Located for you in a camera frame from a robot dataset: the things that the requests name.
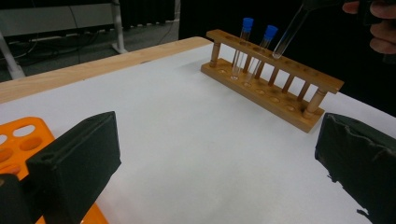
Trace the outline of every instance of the hand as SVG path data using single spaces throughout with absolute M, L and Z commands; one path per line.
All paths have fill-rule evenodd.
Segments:
M 346 13 L 358 13 L 359 1 L 344 3 L 343 10 Z M 382 1 L 374 1 L 370 7 L 371 13 L 381 19 L 381 23 L 373 24 L 370 32 L 374 38 L 370 47 L 385 54 L 396 54 L 396 4 L 387 4 Z

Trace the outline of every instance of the test tube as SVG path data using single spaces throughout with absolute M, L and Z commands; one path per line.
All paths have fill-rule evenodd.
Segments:
M 251 27 L 253 26 L 253 19 L 244 18 L 242 23 L 242 31 L 240 35 L 240 45 L 245 45 L 248 42 L 250 37 Z M 246 54 L 241 52 L 240 50 L 235 51 L 235 55 L 233 56 L 233 71 L 231 74 L 232 80 L 237 80 L 239 77 L 239 73 L 241 72 L 242 63 L 245 60 Z
M 273 52 L 273 58 L 279 59 L 282 56 L 290 41 L 294 38 L 295 34 L 300 29 L 301 25 L 308 16 L 308 12 L 309 10 L 305 8 L 304 5 L 300 6 L 288 28 L 286 29 L 285 33 L 280 38 L 280 41 L 277 43 Z
M 262 38 L 262 42 L 260 43 L 260 52 L 264 52 L 266 49 L 268 49 L 268 47 L 271 44 L 272 39 L 276 35 L 276 32 L 277 32 L 277 28 L 274 25 L 267 25 L 264 36 Z M 260 75 L 258 75 L 258 71 L 260 71 L 264 67 L 264 62 L 258 60 L 257 58 L 254 58 L 250 64 L 248 71 L 250 71 L 251 70 L 250 68 L 252 68 L 253 66 L 255 66 L 254 70 L 251 73 L 247 72 L 247 80 L 244 83 L 245 86 L 251 85 L 250 81 L 253 76 L 256 76 L 256 77 L 260 76 Z

